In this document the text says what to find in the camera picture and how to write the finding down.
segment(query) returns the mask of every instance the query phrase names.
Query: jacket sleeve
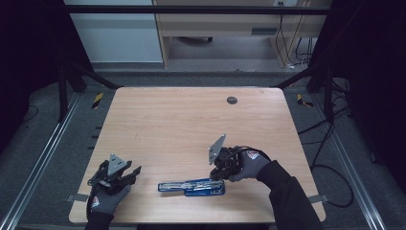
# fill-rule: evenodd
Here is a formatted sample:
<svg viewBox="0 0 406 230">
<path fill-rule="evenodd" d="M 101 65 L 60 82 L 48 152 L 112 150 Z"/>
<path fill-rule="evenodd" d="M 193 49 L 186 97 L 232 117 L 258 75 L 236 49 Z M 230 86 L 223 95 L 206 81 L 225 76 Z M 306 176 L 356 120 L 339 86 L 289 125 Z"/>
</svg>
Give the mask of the jacket sleeve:
<svg viewBox="0 0 406 230">
<path fill-rule="evenodd" d="M 271 189 L 269 199 L 278 229 L 323 229 L 301 184 L 278 161 L 271 161 L 264 166 L 257 180 Z"/>
<path fill-rule="evenodd" d="M 114 216 L 106 213 L 92 212 L 85 230 L 108 230 Z"/>
</svg>

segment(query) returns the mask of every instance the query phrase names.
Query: white panel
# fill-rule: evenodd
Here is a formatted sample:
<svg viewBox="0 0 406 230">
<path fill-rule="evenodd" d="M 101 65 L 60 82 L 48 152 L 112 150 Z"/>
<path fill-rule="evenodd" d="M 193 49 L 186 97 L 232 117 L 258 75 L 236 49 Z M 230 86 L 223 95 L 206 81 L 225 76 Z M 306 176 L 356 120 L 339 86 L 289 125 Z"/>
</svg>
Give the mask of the white panel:
<svg viewBox="0 0 406 230">
<path fill-rule="evenodd" d="M 280 3 L 286 7 L 296 7 L 298 0 L 275 0 L 272 6 L 277 7 Z"/>
<path fill-rule="evenodd" d="M 64 0 L 66 5 L 152 5 L 150 0 Z M 162 62 L 153 14 L 72 13 L 91 62 Z"/>
</svg>

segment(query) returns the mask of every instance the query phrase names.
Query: gloved hand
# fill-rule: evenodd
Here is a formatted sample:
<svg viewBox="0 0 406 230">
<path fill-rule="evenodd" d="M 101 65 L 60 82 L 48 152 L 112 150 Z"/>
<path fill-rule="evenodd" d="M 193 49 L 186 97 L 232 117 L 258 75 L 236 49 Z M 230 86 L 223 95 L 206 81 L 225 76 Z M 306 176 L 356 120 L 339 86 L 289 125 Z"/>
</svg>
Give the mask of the gloved hand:
<svg viewBox="0 0 406 230">
<path fill-rule="evenodd" d="M 97 189 L 92 202 L 92 212 L 106 213 L 114 215 L 117 206 L 131 190 L 131 186 L 125 186 L 119 193 L 109 195 L 102 189 Z"/>
<path fill-rule="evenodd" d="M 257 178 L 258 172 L 270 162 L 269 157 L 266 155 L 262 156 L 255 150 L 246 150 L 241 153 L 241 157 L 242 170 L 238 174 L 229 176 L 231 182 L 239 181 L 243 178 Z"/>
</svg>

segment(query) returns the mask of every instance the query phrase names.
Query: floor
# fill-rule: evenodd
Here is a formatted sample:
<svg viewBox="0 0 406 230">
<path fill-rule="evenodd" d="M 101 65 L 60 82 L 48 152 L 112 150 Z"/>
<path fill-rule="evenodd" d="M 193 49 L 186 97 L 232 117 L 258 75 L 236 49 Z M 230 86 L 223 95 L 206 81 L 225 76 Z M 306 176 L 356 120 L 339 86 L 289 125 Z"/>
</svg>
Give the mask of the floor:
<svg viewBox="0 0 406 230">
<path fill-rule="evenodd" d="M 307 52 L 304 40 L 298 54 Z M 276 85 L 306 68 L 303 56 L 292 57 L 295 68 L 281 68 L 267 38 L 179 37 L 174 39 L 169 66 L 155 63 L 100 65 L 95 69 L 103 77 L 125 86 L 256 86 Z M 0 155 L 0 214 L 3 226 L 16 229 L 82 229 L 67 218 L 71 203 L 65 201 L 79 187 L 97 135 L 114 90 L 84 77 L 84 93 L 69 90 L 69 100 L 76 107 L 66 126 L 57 123 L 57 85 L 51 84 L 34 92 L 26 122 L 21 124 L 9 146 Z M 285 88 L 284 94 L 297 130 L 304 130 L 324 120 L 323 92 L 309 94 L 308 80 L 300 80 Z M 337 80 L 343 85 L 344 80 Z M 103 92 L 98 109 L 91 109 L 95 96 Z M 305 103 L 298 104 L 298 94 Z M 321 195 L 332 203 L 346 204 L 353 189 L 354 202 L 339 208 L 324 203 L 326 229 L 406 229 L 406 197 L 398 189 L 384 165 L 374 164 L 369 147 L 350 117 L 343 95 L 335 93 L 337 114 L 333 132 L 328 136 L 317 164 L 329 166 L 313 172 Z M 327 134 L 328 124 L 301 134 L 304 152 L 312 163 Z M 52 139 L 53 133 L 60 136 Z M 133 225 L 113 224 L 114 229 L 134 229 Z"/>
</svg>

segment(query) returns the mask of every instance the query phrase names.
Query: black cable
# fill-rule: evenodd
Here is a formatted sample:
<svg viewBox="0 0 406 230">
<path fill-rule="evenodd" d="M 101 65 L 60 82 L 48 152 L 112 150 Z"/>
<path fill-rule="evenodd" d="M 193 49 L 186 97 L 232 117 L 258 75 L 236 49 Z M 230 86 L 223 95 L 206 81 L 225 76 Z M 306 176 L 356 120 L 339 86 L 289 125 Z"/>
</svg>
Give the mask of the black cable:
<svg viewBox="0 0 406 230">
<path fill-rule="evenodd" d="M 336 112 L 334 112 L 334 116 L 340 114 L 342 111 L 345 111 L 345 110 L 348 109 L 348 108 L 349 108 L 348 106 L 345 106 L 345 107 L 343 107 L 343 108 L 337 110 Z M 305 130 L 299 131 L 298 134 L 300 135 L 300 134 L 304 134 L 304 133 L 306 133 L 306 132 L 309 132 L 310 130 L 312 130 L 312 129 L 316 128 L 316 127 L 321 126 L 323 123 L 325 123 L 325 122 L 327 122 L 327 121 L 328 121 L 328 119 L 324 119 L 323 121 L 321 121 L 321 122 L 319 122 L 319 123 L 317 123 L 317 124 L 315 124 L 315 125 L 313 125 L 313 126 L 310 126 L 310 127 L 306 128 Z"/>
<path fill-rule="evenodd" d="M 311 43 L 310 43 L 310 39 L 309 39 L 308 43 L 307 43 L 307 59 L 310 59 L 310 55 L 309 55 L 310 50 L 311 50 L 310 46 L 311 46 Z"/>
<path fill-rule="evenodd" d="M 306 0 L 306 1 L 305 1 L 305 3 L 304 3 L 304 6 L 305 6 L 305 7 L 307 7 L 308 1 L 309 1 L 309 0 Z M 299 31 L 299 27 L 300 27 L 300 25 L 301 25 L 301 22 L 302 22 L 302 18 L 303 18 L 303 17 L 304 17 L 304 16 L 301 15 L 301 18 L 299 19 L 299 22 L 297 23 L 296 30 L 295 30 L 295 33 L 293 34 L 293 36 L 296 36 L 296 33 Z M 300 46 L 300 44 L 301 44 L 301 41 L 302 41 L 302 38 L 300 37 L 299 42 L 298 42 L 298 45 L 296 46 L 295 54 L 296 54 L 296 58 L 299 59 L 299 60 L 301 60 L 301 61 L 302 61 L 301 64 L 303 64 L 304 59 L 303 59 L 303 58 L 298 58 L 298 48 L 299 48 L 299 46 Z"/>
<path fill-rule="evenodd" d="M 313 166 L 316 164 L 316 160 L 317 160 L 317 158 L 319 157 L 320 152 L 322 151 L 323 145 L 325 144 L 327 138 L 330 136 L 330 132 L 332 132 L 333 128 L 334 128 L 334 124 L 331 124 L 331 125 L 329 126 L 329 128 L 328 128 L 328 131 L 327 131 L 327 133 L 326 133 L 325 138 L 324 138 L 323 141 L 322 141 L 322 144 L 320 144 L 319 149 L 317 149 L 316 155 L 315 155 L 314 158 L 313 158 L 313 162 L 312 162 L 311 165 L 310 165 L 310 170 L 312 170 L 312 169 L 313 169 Z"/>
<path fill-rule="evenodd" d="M 338 208 L 347 208 L 347 207 L 350 207 L 350 206 L 351 206 L 351 204 L 353 203 L 353 200 L 354 200 L 354 192 L 353 192 L 353 189 L 352 189 L 352 187 L 351 187 L 349 181 L 348 181 L 343 175 L 341 175 L 338 171 L 334 170 L 334 169 L 333 169 L 332 167 L 330 167 L 330 166 L 326 166 L 326 165 L 316 165 L 316 160 L 317 160 L 317 158 L 318 158 L 319 155 L 320 155 L 320 152 L 321 152 L 321 150 L 322 150 L 323 145 L 325 144 L 325 142 L 326 142 L 326 140 L 328 139 L 328 137 L 331 135 L 331 133 L 332 133 L 332 131 L 333 131 L 333 128 L 334 128 L 334 124 L 331 124 L 331 125 L 329 126 L 329 128 L 328 128 L 328 131 L 327 131 L 327 133 L 326 133 L 326 135 L 325 135 L 325 138 L 324 138 L 323 141 L 322 141 L 322 144 L 320 145 L 319 149 L 318 149 L 317 152 L 316 152 L 316 155 L 315 155 L 314 158 L 313 158 L 313 162 L 312 162 L 311 165 L 310 165 L 310 171 L 313 173 L 314 168 L 318 168 L 318 167 L 319 167 L 319 168 L 326 168 L 326 169 L 329 169 L 329 170 L 335 172 L 338 176 L 340 176 L 340 177 L 347 183 L 347 185 L 348 185 L 348 187 L 349 187 L 349 189 L 350 189 L 350 194 L 351 194 L 350 201 L 349 201 L 348 203 L 346 203 L 346 204 L 338 204 L 338 203 L 334 203 L 334 202 L 332 202 L 332 201 L 327 201 L 327 203 L 329 203 L 329 204 L 331 204 L 331 205 L 333 205 L 333 206 L 335 206 L 335 207 L 338 207 Z"/>
<path fill-rule="evenodd" d="M 322 143 L 323 142 L 323 140 L 321 140 L 321 141 L 315 141 L 315 142 L 306 142 L 306 143 L 302 143 L 302 146 L 305 146 L 305 145 L 314 145 L 314 144 L 319 144 L 319 143 Z"/>
<path fill-rule="evenodd" d="M 38 107 L 36 107 L 36 106 L 34 106 L 34 105 L 30 105 L 30 107 L 33 107 L 33 108 L 35 108 L 36 109 L 36 112 L 35 112 L 35 114 L 33 115 L 33 116 L 31 116 L 29 119 L 27 119 L 27 120 L 25 120 L 25 121 L 23 121 L 22 123 L 26 123 L 26 122 L 28 122 L 28 121 L 30 121 L 30 120 L 32 120 L 37 114 L 38 114 L 38 112 L 39 112 L 39 109 L 38 109 Z"/>
<path fill-rule="evenodd" d="M 282 58 L 282 53 L 281 53 L 281 51 L 280 51 L 280 49 L 279 49 L 279 45 L 278 45 L 278 36 L 279 36 L 280 30 L 281 30 L 281 28 L 282 28 L 282 18 L 283 18 L 283 16 L 281 15 L 280 27 L 279 27 L 279 29 L 278 29 L 277 36 L 276 36 L 276 38 L 275 38 L 275 45 L 276 45 L 276 47 L 277 47 L 278 54 L 279 54 L 280 57 L 281 57 L 281 61 L 282 61 L 283 66 L 287 66 L 286 63 L 284 62 L 284 59 Z"/>
<path fill-rule="evenodd" d="M 336 91 L 338 91 L 340 93 L 343 93 L 343 94 L 348 94 L 349 93 L 349 90 L 346 87 L 344 87 L 341 84 L 335 82 L 334 80 L 332 81 L 332 85 L 334 87 L 334 90 L 336 90 Z"/>
<path fill-rule="evenodd" d="M 282 20 L 283 20 L 283 14 L 281 14 L 281 23 L 280 23 L 279 32 L 281 32 L 281 35 L 282 35 L 282 41 L 283 41 L 283 44 L 284 44 L 284 50 L 286 51 L 287 59 L 288 59 L 293 65 L 300 64 L 300 63 L 297 63 L 297 62 L 295 62 L 295 61 L 292 61 L 292 60 L 290 59 L 289 53 L 287 52 L 288 49 L 287 49 L 287 45 L 286 45 L 286 40 L 284 39 L 284 35 L 283 35 Z"/>
<path fill-rule="evenodd" d="M 338 96 L 337 98 L 335 98 L 335 99 L 332 101 L 332 103 L 335 104 L 335 102 L 336 102 L 337 100 L 339 100 L 339 99 L 344 99 L 344 100 L 347 101 L 347 96 L 346 96 L 346 95 Z"/>
<path fill-rule="evenodd" d="M 332 206 L 335 206 L 335 207 L 337 207 L 337 208 L 348 208 L 348 207 L 350 207 L 351 204 L 354 202 L 354 191 L 353 191 L 353 189 L 352 189 L 352 187 L 351 187 L 349 181 L 348 181 L 342 174 L 340 174 L 338 171 L 334 170 L 334 169 L 333 169 L 332 167 L 330 167 L 330 166 L 326 166 L 326 165 L 313 165 L 312 171 L 313 171 L 314 168 L 326 168 L 326 169 L 329 169 L 329 170 L 335 172 L 338 176 L 340 176 L 340 177 L 346 182 L 347 186 L 348 186 L 349 189 L 350 189 L 351 197 L 350 197 L 350 201 L 349 201 L 348 203 L 346 203 L 346 204 L 338 204 L 338 203 L 334 203 L 334 202 L 332 202 L 332 201 L 330 201 L 330 200 L 327 201 L 327 203 L 329 203 L 329 204 L 331 204 Z"/>
<path fill-rule="evenodd" d="M 307 57 L 307 58 L 300 58 L 300 57 L 298 57 L 298 56 L 308 56 L 308 55 L 311 55 L 311 54 L 308 53 L 308 49 L 307 49 L 307 53 L 302 53 L 302 54 L 299 54 L 299 53 L 298 53 L 299 46 L 301 45 L 301 43 L 302 43 L 302 38 L 300 37 L 300 38 L 299 38 L 298 45 L 296 46 L 296 50 L 295 50 L 296 59 L 300 60 L 302 63 L 303 63 L 303 62 L 309 63 L 309 62 L 310 62 L 310 59 L 309 59 L 308 57 Z"/>
<path fill-rule="evenodd" d="M 313 55 L 313 37 L 310 38 L 310 50 L 308 51 L 309 53 L 309 59 L 311 59 L 311 56 Z"/>
<path fill-rule="evenodd" d="M 342 36 L 345 34 L 347 31 L 347 27 L 350 26 L 352 21 L 355 19 L 356 15 L 359 13 L 359 11 L 362 9 L 364 4 L 366 4 L 367 0 L 361 0 L 362 2 L 359 4 L 358 9 L 356 9 L 355 13 L 351 16 L 351 18 L 346 22 L 346 24 L 343 26 L 343 29 L 335 36 L 331 42 L 329 42 L 329 45 L 325 48 L 325 50 L 318 56 L 318 58 L 307 68 L 305 69 L 302 73 L 294 76 L 293 78 L 289 80 L 285 80 L 282 83 L 279 83 L 275 86 L 270 86 L 270 87 L 278 87 L 281 89 L 284 89 L 287 85 L 290 85 L 291 82 L 293 81 L 298 81 L 302 79 L 303 77 L 308 77 L 311 76 L 313 71 L 317 70 L 320 66 L 328 64 L 326 61 L 329 60 L 328 55 L 330 55 L 331 51 L 335 49 L 337 43 L 339 40 L 342 39 Z"/>
</svg>

